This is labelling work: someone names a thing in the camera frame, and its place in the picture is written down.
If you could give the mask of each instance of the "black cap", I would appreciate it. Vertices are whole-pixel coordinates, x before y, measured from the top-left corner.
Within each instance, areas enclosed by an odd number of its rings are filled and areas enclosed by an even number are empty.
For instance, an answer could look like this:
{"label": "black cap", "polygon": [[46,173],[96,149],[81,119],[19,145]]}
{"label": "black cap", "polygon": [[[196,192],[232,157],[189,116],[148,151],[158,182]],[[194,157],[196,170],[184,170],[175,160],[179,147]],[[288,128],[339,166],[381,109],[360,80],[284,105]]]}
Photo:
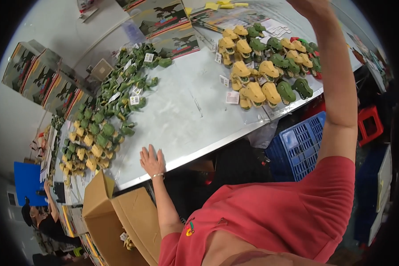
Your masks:
{"label": "black cap", "polygon": [[25,204],[24,204],[24,206],[22,206],[21,213],[22,213],[22,218],[24,218],[25,223],[28,226],[32,226],[33,220],[31,219],[31,216],[30,216],[30,200],[27,197],[25,197]]}

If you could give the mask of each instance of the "plastic bag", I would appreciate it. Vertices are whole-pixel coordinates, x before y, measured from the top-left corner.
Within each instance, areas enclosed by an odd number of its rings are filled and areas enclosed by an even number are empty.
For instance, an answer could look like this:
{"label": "plastic bag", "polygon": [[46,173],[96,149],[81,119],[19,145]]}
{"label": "plastic bag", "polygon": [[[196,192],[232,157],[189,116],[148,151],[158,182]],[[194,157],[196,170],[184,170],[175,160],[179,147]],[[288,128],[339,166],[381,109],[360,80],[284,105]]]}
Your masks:
{"label": "plastic bag", "polygon": [[271,143],[277,131],[278,121],[271,122],[247,135],[251,147],[265,149]]}

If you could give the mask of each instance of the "blue plastic crate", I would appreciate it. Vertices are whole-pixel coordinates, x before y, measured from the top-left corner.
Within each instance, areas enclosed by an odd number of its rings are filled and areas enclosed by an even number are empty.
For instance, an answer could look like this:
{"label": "blue plastic crate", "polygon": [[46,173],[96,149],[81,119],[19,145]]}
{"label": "blue plastic crate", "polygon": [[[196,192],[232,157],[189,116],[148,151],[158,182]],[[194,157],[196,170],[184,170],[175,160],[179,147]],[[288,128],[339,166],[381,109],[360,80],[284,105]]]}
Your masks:
{"label": "blue plastic crate", "polygon": [[300,181],[315,168],[325,117],[315,114],[273,138],[265,153],[275,181]]}

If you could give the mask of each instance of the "open cardboard box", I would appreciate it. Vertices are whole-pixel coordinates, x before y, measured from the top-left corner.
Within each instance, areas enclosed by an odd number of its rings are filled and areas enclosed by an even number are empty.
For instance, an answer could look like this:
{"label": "open cardboard box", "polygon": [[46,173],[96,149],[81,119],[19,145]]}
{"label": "open cardboard box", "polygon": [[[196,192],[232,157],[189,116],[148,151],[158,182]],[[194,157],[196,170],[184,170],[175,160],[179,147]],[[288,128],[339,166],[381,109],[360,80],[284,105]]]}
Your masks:
{"label": "open cardboard box", "polygon": [[[112,198],[113,189],[102,170],[85,189],[82,216],[98,251],[108,266],[158,265],[161,234],[148,192],[142,187]],[[124,231],[136,246],[131,251],[120,240]]]}

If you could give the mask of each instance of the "shirt sleeve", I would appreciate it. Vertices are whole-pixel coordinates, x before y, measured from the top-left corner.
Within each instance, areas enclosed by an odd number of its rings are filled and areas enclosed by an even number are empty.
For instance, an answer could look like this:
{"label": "shirt sleeve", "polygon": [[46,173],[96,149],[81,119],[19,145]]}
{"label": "shirt sleeve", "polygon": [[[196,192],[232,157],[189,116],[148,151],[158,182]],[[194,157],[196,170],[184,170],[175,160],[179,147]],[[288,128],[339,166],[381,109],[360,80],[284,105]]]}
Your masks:
{"label": "shirt sleeve", "polygon": [[298,194],[307,211],[335,241],[341,241],[350,219],[355,164],[341,156],[323,158],[298,182]]}
{"label": "shirt sleeve", "polygon": [[46,218],[44,218],[39,224],[39,231],[44,233],[45,235],[50,235],[50,232],[55,227],[55,220],[51,214],[49,214]]}
{"label": "shirt sleeve", "polygon": [[170,233],[161,240],[158,266],[173,266],[175,264],[177,244],[181,235],[181,233]]}

